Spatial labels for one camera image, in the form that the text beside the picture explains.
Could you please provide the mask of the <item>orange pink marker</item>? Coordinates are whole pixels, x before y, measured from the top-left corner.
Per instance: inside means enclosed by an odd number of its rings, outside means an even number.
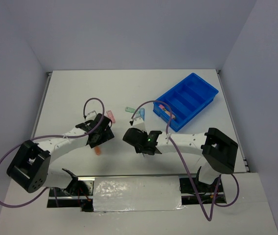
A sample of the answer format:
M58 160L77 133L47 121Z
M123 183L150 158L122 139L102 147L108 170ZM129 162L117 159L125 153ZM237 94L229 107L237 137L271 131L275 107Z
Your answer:
M159 108L160 108L164 113L166 113L168 116L171 116L171 118L172 118L173 120L176 119L176 116L175 116L173 113L171 113L169 110L167 110L162 104L159 105Z

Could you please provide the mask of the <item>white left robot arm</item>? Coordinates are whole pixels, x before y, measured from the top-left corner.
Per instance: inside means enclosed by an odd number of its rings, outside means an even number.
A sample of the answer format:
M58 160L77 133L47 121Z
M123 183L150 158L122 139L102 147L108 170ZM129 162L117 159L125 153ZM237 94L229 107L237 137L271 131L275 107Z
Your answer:
M41 187L59 188L66 195L73 195L79 189L87 191L88 186L70 170L52 169L50 164L75 149L94 148L113 139L111 123L102 114L91 115L60 137L40 142L27 140L19 147L6 173L28 193Z

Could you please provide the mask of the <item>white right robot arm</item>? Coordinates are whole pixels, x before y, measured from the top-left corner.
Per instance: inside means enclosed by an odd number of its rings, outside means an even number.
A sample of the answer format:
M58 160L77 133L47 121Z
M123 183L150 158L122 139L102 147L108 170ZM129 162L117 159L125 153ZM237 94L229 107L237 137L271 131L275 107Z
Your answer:
M147 133L129 128L123 141L133 146L137 153L155 155L179 151L204 157L206 162L195 180L199 191L207 191L221 174L234 173L238 144L217 128L211 127L199 134Z

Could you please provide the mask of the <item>orange highlighter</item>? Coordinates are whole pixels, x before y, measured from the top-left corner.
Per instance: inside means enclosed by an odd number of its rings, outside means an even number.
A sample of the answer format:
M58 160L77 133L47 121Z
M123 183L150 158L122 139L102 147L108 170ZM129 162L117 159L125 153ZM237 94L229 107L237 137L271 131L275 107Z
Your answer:
M101 155L101 149L99 148L99 146L96 146L95 148L94 148L94 151L95 151L95 153L96 153L96 155Z

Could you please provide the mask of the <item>pink correction tape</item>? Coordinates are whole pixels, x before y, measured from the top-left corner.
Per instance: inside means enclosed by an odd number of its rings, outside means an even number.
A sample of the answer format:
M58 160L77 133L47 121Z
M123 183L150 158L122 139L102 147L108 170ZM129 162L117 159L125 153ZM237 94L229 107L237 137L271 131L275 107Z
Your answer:
M116 120L115 120L115 117L114 117L112 111L108 110L106 113L107 113L108 118L112 121L112 123L115 124Z

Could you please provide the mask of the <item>green correction tape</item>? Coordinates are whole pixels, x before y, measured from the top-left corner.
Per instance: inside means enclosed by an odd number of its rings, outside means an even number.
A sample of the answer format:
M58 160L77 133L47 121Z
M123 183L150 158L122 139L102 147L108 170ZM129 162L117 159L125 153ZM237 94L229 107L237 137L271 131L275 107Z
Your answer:
M136 110L134 108L131 108L131 107L125 107L125 111L129 112L129 113L134 113Z

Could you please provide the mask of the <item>blue correction tape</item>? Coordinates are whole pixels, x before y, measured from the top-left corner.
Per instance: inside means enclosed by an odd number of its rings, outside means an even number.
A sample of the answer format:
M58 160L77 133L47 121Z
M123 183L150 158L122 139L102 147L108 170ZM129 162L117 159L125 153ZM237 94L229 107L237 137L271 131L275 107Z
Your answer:
M139 112L140 112L140 117L144 120L145 119L145 109L140 108Z

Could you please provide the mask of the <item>silver taped front panel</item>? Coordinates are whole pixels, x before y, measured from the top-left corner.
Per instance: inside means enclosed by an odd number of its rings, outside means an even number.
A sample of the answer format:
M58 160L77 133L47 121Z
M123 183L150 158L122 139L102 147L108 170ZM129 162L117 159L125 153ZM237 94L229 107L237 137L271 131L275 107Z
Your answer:
M178 176L98 177L95 212L173 211L182 209Z

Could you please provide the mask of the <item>blue divided plastic tray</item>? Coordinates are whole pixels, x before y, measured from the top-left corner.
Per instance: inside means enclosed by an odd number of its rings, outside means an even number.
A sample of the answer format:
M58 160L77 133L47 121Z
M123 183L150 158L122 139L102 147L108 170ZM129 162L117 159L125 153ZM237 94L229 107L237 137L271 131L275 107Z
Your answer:
M157 100L168 104L173 112L170 127L178 132L207 107L218 90L195 73L191 73Z

